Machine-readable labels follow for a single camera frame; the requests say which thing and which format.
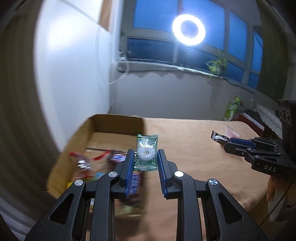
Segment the packaged sliced bread loaf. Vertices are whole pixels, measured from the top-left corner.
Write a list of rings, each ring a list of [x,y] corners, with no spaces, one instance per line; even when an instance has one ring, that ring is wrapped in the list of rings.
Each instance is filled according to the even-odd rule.
[[[226,126],[224,135],[229,138],[240,138],[240,134],[234,131],[234,129],[232,129],[230,126]]]

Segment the dark chocolate bar wrapper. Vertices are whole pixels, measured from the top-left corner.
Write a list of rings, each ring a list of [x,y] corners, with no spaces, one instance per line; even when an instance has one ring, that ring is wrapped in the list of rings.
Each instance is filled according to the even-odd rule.
[[[125,200],[139,192],[140,174],[134,171],[135,152],[129,149],[126,153],[116,153],[112,160],[117,161],[113,171],[108,173],[111,181],[111,195],[114,199]]]

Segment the green gift bag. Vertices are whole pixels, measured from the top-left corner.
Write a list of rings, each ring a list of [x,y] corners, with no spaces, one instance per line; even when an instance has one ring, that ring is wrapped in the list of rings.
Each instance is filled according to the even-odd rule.
[[[232,101],[227,105],[227,108],[224,113],[224,121],[231,121],[233,119],[234,113],[236,112],[237,107],[241,103],[241,96],[237,95]]]

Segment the green mint candy packet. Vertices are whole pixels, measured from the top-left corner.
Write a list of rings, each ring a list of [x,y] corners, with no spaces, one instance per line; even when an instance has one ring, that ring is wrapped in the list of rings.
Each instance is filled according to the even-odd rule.
[[[137,151],[134,170],[138,172],[157,171],[158,135],[137,136]]]

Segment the potted green plant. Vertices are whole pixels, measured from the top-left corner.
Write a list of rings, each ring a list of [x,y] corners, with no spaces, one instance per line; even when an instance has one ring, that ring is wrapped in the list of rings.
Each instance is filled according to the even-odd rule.
[[[212,75],[224,76],[227,70],[227,60],[224,57],[219,57],[217,60],[210,60],[206,62],[209,72]]]

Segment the tan table blanket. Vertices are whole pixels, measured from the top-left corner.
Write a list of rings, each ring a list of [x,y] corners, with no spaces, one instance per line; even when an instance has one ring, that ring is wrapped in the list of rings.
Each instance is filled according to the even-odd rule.
[[[248,214],[267,191],[267,176],[212,141],[224,122],[144,118],[146,134],[159,136],[168,174],[146,174],[147,203],[139,221],[118,220],[118,240],[267,240]]]

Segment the brown cardboard box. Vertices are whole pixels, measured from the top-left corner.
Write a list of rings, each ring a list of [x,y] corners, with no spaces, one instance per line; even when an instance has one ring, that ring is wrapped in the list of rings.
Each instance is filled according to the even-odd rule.
[[[57,199],[74,178],[75,167],[70,153],[95,159],[110,150],[136,150],[138,134],[145,134],[143,118],[111,114],[91,116],[72,135],[58,157],[47,180],[48,193]]]

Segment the white lace cloth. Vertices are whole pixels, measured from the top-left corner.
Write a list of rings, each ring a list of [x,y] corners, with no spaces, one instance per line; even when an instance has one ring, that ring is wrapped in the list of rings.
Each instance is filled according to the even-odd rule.
[[[275,115],[275,111],[258,103],[253,105],[253,109],[258,112],[261,120],[279,137],[282,138],[282,124]]]

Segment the small dark candy wrapper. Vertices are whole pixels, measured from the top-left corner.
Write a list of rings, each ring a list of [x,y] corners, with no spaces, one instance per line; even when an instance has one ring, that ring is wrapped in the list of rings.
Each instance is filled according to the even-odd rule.
[[[229,137],[216,133],[215,131],[212,131],[211,139],[223,146],[230,142]]]

